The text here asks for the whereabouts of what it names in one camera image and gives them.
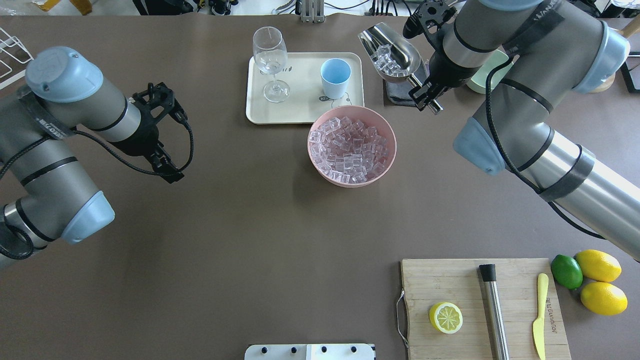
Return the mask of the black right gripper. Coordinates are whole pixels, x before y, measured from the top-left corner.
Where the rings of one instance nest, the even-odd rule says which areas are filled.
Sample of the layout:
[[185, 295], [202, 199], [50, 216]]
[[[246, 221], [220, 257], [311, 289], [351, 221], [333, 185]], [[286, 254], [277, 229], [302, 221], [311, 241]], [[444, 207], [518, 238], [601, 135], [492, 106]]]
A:
[[433, 112], [442, 111], [437, 99], [446, 91], [466, 84], [476, 73], [475, 67], [464, 67], [449, 59], [444, 50], [437, 50], [428, 63], [425, 81], [411, 81], [409, 96], [419, 111], [429, 107]]

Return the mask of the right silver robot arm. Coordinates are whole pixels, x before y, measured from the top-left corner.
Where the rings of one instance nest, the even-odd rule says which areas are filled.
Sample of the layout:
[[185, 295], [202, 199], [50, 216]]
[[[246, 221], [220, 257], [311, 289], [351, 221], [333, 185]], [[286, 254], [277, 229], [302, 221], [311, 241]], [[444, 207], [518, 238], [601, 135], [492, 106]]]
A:
[[485, 173], [506, 169], [564, 217], [639, 259], [639, 189], [585, 146], [546, 123], [571, 91], [601, 86], [630, 54], [630, 43], [606, 22], [566, 0], [467, 0], [457, 11], [425, 0], [403, 37], [424, 35], [434, 49], [425, 84], [410, 96], [418, 109], [466, 84], [496, 50], [510, 69], [454, 141]]

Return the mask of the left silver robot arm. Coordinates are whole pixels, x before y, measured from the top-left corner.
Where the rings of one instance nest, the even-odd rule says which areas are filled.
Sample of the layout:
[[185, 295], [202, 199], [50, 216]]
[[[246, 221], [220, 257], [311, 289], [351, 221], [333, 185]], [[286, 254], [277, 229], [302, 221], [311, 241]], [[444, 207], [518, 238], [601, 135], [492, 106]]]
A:
[[123, 164], [119, 152], [143, 157], [141, 173], [168, 183], [184, 177], [159, 139], [166, 116], [194, 134], [166, 84], [125, 96], [77, 50], [51, 47], [25, 69], [25, 85], [1, 99], [1, 173], [11, 171], [26, 196], [1, 207], [1, 268], [28, 259], [58, 239], [75, 244], [115, 219], [105, 194], [65, 139], [87, 137]]

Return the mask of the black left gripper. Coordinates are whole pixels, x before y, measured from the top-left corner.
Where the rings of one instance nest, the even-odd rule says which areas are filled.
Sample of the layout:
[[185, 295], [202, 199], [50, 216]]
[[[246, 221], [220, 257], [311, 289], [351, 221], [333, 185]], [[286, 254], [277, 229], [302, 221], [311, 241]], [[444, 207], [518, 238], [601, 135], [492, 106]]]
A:
[[127, 102], [122, 117], [110, 129], [110, 144], [130, 157], [149, 159], [154, 173], [169, 184], [185, 177], [163, 150], [158, 127], [147, 109]]

